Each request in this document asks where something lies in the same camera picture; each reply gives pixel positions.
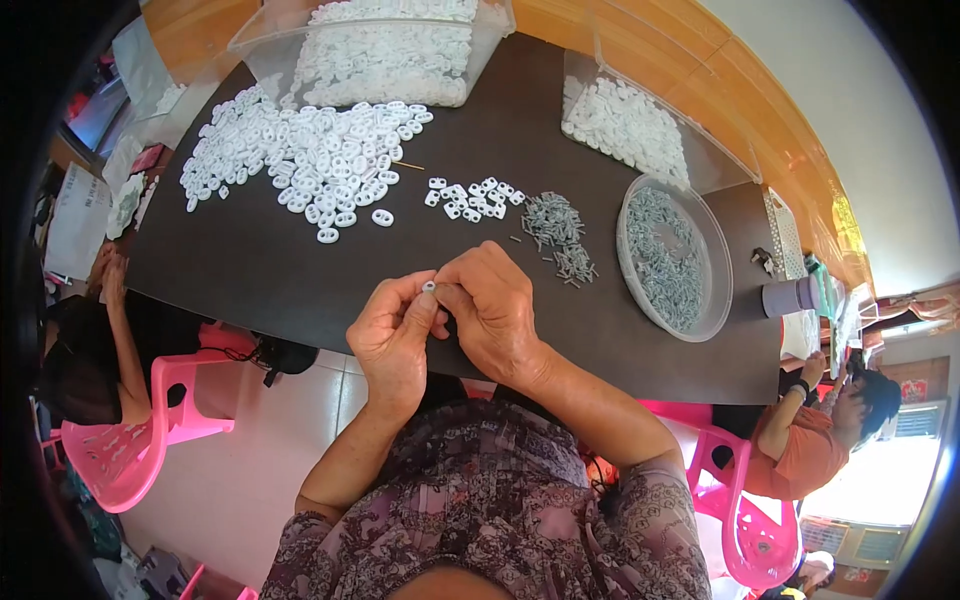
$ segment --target wall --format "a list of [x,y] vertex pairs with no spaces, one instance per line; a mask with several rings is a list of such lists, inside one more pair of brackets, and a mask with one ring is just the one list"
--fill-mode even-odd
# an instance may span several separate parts
[[883,352],[879,355],[882,365],[897,365],[912,363],[918,360],[950,357],[947,392],[954,400],[957,399],[957,389],[960,386],[960,330],[953,330],[939,335],[908,337],[906,339],[887,340]]
[[840,0],[701,0],[777,77],[827,151],[879,297],[960,274],[947,180],[897,67]]

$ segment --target woman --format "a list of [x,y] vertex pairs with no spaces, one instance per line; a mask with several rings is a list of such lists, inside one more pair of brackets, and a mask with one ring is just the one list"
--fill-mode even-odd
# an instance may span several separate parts
[[[496,398],[418,412],[438,303],[481,372],[568,429]],[[303,481],[262,597],[709,598],[676,440],[537,337],[530,279],[494,242],[382,282],[347,341],[367,404]],[[607,514],[577,438],[620,469]]]
[[[86,296],[47,310],[46,352],[37,398],[62,420],[81,425],[136,424],[151,415],[151,365],[158,356],[200,348],[202,318],[127,294],[127,258],[106,242],[87,280]],[[106,304],[97,301],[103,290]],[[185,389],[168,391],[169,406]]]
[[[900,386],[876,371],[856,369],[847,379],[846,365],[819,405],[805,406],[827,368],[822,352],[806,359],[800,377],[776,406],[714,406],[713,424],[740,437],[750,435],[750,464],[743,489],[777,500],[802,500],[825,486],[900,409]],[[731,454],[715,452],[714,461],[732,472]]]

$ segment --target paper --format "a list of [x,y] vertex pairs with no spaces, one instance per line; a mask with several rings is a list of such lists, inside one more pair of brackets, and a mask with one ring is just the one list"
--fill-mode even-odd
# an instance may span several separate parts
[[107,184],[71,162],[54,205],[43,269],[86,280],[107,231]]

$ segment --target plastic bag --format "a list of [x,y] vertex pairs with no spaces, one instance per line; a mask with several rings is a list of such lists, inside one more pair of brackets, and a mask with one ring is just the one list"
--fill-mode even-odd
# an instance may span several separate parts
[[136,118],[152,116],[164,92],[174,85],[174,80],[156,51],[143,16],[123,28],[112,45],[117,70]]

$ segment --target white tile floor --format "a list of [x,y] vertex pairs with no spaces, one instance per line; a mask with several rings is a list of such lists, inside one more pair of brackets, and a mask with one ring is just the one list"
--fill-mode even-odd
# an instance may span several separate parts
[[[260,589],[300,483],[367,402],[367,379],[352,356],[321,350],[313,367],[269,389],[263,376],[251,364],[200,370],[198,404],[234,416],[235,428],[167,449],[150,491],[120,516],[135,552],[156,545]],[[492,391],[490,383],[467,384]],[[668,426],[689,465],[696,430]]]

